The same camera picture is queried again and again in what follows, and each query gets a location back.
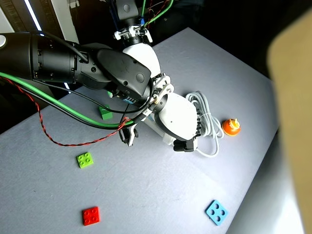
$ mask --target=green wire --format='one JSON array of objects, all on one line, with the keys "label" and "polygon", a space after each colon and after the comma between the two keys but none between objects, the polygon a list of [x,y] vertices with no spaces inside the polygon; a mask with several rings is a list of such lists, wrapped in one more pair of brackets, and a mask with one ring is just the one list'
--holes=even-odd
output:
[{"label": "green wire", "polygon": [[144,16],[145,3],[146,3],[146,0],[143,1],[142,14],[141,14],[142,17]]},{"label": "green wire", "polygon": [[[39,96],[49,100],[50,102],[53,102],[55,105],[59,106],[63,110],[66,110],[67,112],[70,112],[71,114],[73,114],[73,115],[77,116],[78,118],[83,119],[83,120],[85,120],[85,121],[87,121],[89,123],[92,123],[94,125],[98,125],[98,126],[101,126],[101,127],[111,127],[111,128],[117,128],[120,125],[120,123],[100,123],[100,122],[97,122],[97,121],[95,121],[95,120],[93,120],[93,119],[91,119],[91,118],[89,118],[87,116],[84,116],[83,114],[81,114],[81,113],[71,109],[70,107],[68,107],[65,104],[61,103],[60,101],[54,99],[53,97],[47,95],[43,91],[37,89],[36,87],[34,87],[31,84],[23,81],[20,78],[17,78],[17,77],[14,77],[14,76],[8,75],[6,73],[2,73],[2,72],[0,72],[0,76],[5,77],[5,78],[7,78],[9,80],[14,81],[15,83],[18,83],[18,84],[28,88],[29,90],[33,91],[34,93],[38,94]],[[128,121],[126,123],[126,125],[129,125],[129,124],[132,124],[132,123],[133,123],[133,121],[131,120],[131,121]]]},{"label": "green wire", "polygon": [[165,14],[165,13],[170,9],[170,7],[172,6],[172,3],[173,3],[173,2],[174,2],[174,0],[171,0],[170,3],[169,3],[169,5],[168,5],[168,7],[167,7],[165,10],[163,10],[163,12],[161,12],[158,16],[155,16],[155,17],[152,18],[150,21],[146,22],[146,23],[144,24],[144,27],[146,27],[148,24],[154,22],[156,19],[158,19],[159,17],[161,17],[163,14]]}]

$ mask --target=dark background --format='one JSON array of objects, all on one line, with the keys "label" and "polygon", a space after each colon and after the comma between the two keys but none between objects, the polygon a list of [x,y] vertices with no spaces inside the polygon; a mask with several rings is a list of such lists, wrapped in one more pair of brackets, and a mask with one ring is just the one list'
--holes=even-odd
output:
[{"label": "dark background", "polygon": [[[14,0],[0,0],[0,6],[4,8],[12,2]],[[47,4],[45,9],[49,8],[49,2],[44,1]],[[158,2],[161,1],[153,0],[151,3],[147,0],[146,8]],[[109,12],[109,5],[99,0],[81,0],[79,4],[79,7],[71,9],[79,42],[81,44],[100,42],[115,49],[122,49],[121,42],[113,39],[116,28]],[[153,45],[155,45],[184,28],[190,27],[270,78],[266,66],[266,54],[270,42],[311,5],[311,0],[179,0],[174,2],[165,15],[155,23],[151,23],[149,30],[154,40]],[[142,6],[142,1],[137,1],[137,6]],[[146,14],[150,13],[149,18],[152,18],[162,6],[163,3],[153,7],[154,12],[149,11]],[[28,14],[27,10],[20,10],[19,14],[22,15],[23,12]],[[54,25],[56,20],[53,11],[46,14],[50,14],[46,18],[51,22],[44,30],[51,29],[50,31],[54,34],[58,34],[59,26]],[[20,24],[14,24],[15,31],[24,31],[23,25],[24,28],[34,27],[34,25],[29,25],[31,24],[29,22],[17,22]],[[59,90],[52,90],[52,92],[57,98],[66,95],[66,92]],[[14,87],[1,81],[0,109],[2,113],[0,133],[36,112],[32,102]]]}]

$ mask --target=lego brick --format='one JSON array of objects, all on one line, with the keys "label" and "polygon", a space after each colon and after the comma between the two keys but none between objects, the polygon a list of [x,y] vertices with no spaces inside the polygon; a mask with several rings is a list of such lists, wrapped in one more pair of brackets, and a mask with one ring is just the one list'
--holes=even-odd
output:
[{"label": "lego brick", "polygon": [[99,209],[97,206],[82,211],[83,225],[88,226],[90,224],[100,222]]},{"label": "lego brick", "polygon": [[99,108],[99,111],[100,111],[100,113],[102,115],[102,119],[103,120],[108,120],[108,119],[113,118],[113,113],[112,112],[107,111],[103,107],[100,107],[100,106],[98,108]]},{"label": "lego brick", "polygon": [[93,159],[89,152],[77,156],[77,161],[80,168],[84,168],[93,164]]},{"label": "lego brick", "polygon": [[228,213],[217,200],[214,200],[206,210],[206,214],[217,226],[221,225]]}]

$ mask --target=orange toy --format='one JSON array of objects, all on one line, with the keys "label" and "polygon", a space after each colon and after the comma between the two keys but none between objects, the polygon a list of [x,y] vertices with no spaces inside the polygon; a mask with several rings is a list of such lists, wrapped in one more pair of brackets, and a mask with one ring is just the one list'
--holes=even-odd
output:
[{"label": "orange toy", "polygon": [[226,135],[234,137],[240,132],[240,124],[237,118],[231,118],[222,123],[222,129]]}]

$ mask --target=gray table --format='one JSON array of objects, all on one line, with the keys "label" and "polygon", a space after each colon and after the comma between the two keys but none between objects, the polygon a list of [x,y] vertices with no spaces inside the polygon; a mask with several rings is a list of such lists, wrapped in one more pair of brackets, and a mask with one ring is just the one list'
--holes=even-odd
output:
[{"label": "gray table", "polygon": [[[220,141],[214,159],[175,153],[145,124],[128,148],[113,136],[83,147],[60,147],[43,134],[35,114],[0,136],[2,234],[224,234],[277,130],[270,80],[191,29],[155,46],[175,91],[201,90],[219,119],[236,117],[242,131]],[[80,92],[114,108],[105,91]],[[95,105],[67,95],[62,102],[100,120]],[[43,111],[47,131],[62,143],[100,138],[109,131],[83,125],[52,107]],[[212,151],[202,139],[200,147]],[[80,169],[76,156],[91,152]],[[229,211],[221,226],[205,214],[212,200]],[[84,227],[81,211],[99,206],[100,223]]]}]

